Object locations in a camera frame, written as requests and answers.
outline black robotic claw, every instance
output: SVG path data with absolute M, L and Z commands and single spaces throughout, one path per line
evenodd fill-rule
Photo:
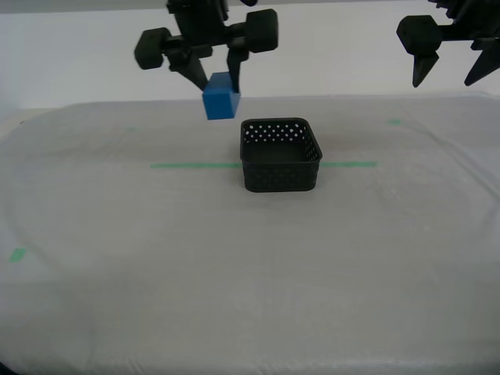
M 483 51 L 465 80 L 470 86 L 500 68 L 500 2 L 497 0 L 429 0 L 446 8 L 453 24 L 438 26 L 431 16 L 407 16 L 397 34 L 406 51 L 414 56 L 413 86 L 422 83 L 439 59 L 443 41 L 473 41 Z
M 241 0 L 253 6 L 257 0 Z M 249 52 L 265 52 L 278 46 L 278 18 L 272 9 L 250 12 L 244 23 L 224 25 L 227 0 L 168 0 L 166 7 L 175 16 L 181 35 L 172 37 L 166 28 L 146 30 L 135 48 L 139 66 L 155 69 L 163 64 L 178 72 L 202 91 L 208 81 L 200 59 L 212 55 L 212 46 L 227 45 L 227 65 L 235 92 L 240 92 L 241 63 Z

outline perforated basket wall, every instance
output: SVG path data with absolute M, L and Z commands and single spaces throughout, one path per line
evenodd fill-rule
M 308 191 L 323 154 L 306 120 L 259 119 L 241 124 L 240 157 L 248 190 Z

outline white tablecloth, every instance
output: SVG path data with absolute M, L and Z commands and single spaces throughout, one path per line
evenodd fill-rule
M 122 102 L 27 121 L 0 143 L 0 361 L 498 373 L 499 104 L 245 98 L 237 119 L 207 122 L 199 101 Z M 306 118 L 340 163 L 315 190 L 253 194 L 231 167 L 241 121 L 274 116 Z

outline green tape line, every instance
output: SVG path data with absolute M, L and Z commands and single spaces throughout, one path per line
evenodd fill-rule
M 17 263 L 22 258 L 24 258 L 25 255 L 26 255 L 26 249 L 25 248 L 16 248 L 12 252 L 12 255 L 10 256 L 9 262 L 10 263 Z
M 151 168 L 201 169 L 201 168 L 241 168 L 240 162 L 161 162 Z
M 378 162 L 321 162 L 326 168 L 374 168 Z M 241 168 L 240 162 L 161 162 L 150 165 L 153 169 L 228 169 Z
M 375 168 L 378 162 L 321 162 L 326 168 Z

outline basket rim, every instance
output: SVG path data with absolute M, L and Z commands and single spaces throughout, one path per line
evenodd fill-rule
M 309 135 L 311 136 L 311 140 L 316 147 L 316 150 L 318 150 L 318 158 L 314 159 L 312 161 L 308 162 L 249 162 L 248 160 L 245 160 L 243 158 L 243 138 L 245 137 L 244 135 L 244 128 L 245 125 L 248 123 L 259 123 L 259 122 L 266 122 L 266 121 L 283 121 L 283 120 L 289 120 L 289 121 L 297 121 L 299 123 L 303 123 L 305 127 L 307 128 Z M 240 160 L 244 164 L 251 164 L 251 165 L 259 165 L 259 166 L 265 166 L 265 165 L 276 165 L 276 166 L 286 166 L 286 165 L 308 165 L 308 164 L 316 164 L 321 161 L 323 158 L 323 152 L 321 151 L 320 145 L 318 145 L 318 141 L 316 140 L 316 136 L 314 135 L 313 129 L 311 128 L 311 125 L 309 124 L 309 121 L 306 119 L 303 119 L 301 117 L 270 117 L 270 118 L 265 118 L 265 119 L 248 119 L 245 120 L 241 123 L 241 128 L 240 128 Z

